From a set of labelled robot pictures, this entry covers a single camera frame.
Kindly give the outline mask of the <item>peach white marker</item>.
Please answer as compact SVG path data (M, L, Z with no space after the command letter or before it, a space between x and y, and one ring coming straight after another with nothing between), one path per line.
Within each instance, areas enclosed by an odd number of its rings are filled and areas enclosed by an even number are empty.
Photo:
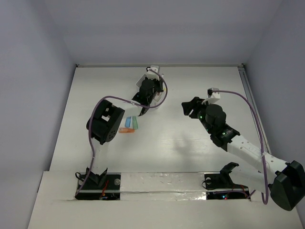
M161 98L161 96L162 96L162 92L158 92L158 93L156 94L156 96L154 97L154 100L155 100L155 101L159 101L160 98Z

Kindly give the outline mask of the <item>green capsule eraser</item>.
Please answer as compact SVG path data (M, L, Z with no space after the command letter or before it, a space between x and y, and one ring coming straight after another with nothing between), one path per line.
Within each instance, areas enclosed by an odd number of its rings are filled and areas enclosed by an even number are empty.
M132 127L133 127L134 130L138 129L138 122L137 122L137 117L136 116L132 117Z

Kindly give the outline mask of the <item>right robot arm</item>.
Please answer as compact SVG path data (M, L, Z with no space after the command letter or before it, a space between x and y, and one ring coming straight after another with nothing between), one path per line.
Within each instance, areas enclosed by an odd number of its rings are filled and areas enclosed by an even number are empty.
M184 115L198 119L211 141L219 148L237 156L251 165L255 172L241 169L235 162L225 165L220 171L219 181L224 187L242 184L265 195L269 195L280 208L291 211L305 196L305 171L293 160L286 162L269 153L262 152L226 123L222 107L194 97L183 102Z

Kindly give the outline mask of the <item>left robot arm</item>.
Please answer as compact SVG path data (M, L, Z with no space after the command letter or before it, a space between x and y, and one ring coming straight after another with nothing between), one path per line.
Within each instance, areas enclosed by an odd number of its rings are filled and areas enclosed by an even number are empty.
M90 183L94 188L105 184L107 170L101 171L99 151L104 144L111 142L119 131L122 119L139 117L149 110L159 107L167 97L167 84L162 76L149 77L145 74L139 91L131 100L115 96L103 97L94 107L87 122L88 140L91 147L91 162L86 168L82 183Z

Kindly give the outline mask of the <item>white three-compartment organizer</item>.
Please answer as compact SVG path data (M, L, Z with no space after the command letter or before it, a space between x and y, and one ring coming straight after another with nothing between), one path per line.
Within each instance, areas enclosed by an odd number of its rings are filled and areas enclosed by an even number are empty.
M145 106L156 106L165 94L165 86L159 76L151 79L144 74L136 83L136 86L139 91L132 99Z

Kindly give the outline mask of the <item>blue capsule eraser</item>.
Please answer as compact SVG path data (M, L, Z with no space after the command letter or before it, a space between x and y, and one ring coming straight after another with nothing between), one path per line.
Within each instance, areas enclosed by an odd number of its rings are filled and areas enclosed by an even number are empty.
M130 128L131 127L131 124L132 124L132 118L129 116L126 118L125 120L125 127L126 128Z

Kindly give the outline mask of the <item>orange capsule eraser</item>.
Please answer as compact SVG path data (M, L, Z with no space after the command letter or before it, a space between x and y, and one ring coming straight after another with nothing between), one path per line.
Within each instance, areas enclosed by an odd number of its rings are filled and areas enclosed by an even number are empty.
M134 133L133 128L119 128L119 133Z

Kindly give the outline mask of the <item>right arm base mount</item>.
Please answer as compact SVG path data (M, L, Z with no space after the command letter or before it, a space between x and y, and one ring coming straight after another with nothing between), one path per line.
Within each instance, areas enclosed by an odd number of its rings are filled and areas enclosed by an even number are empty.
M230 173L237 163L225 165L219 172L204 175L202 187L206 190L207 200L247 199L250 192L247 186L233 183Z

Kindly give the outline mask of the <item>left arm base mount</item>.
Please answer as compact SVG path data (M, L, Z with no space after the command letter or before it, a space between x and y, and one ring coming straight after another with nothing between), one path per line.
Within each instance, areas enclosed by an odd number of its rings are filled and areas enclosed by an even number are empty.
M86 173L75 173L78 179L77 200L120 200L121 173L108 173L107 169L100 175L90 172L84 183Z

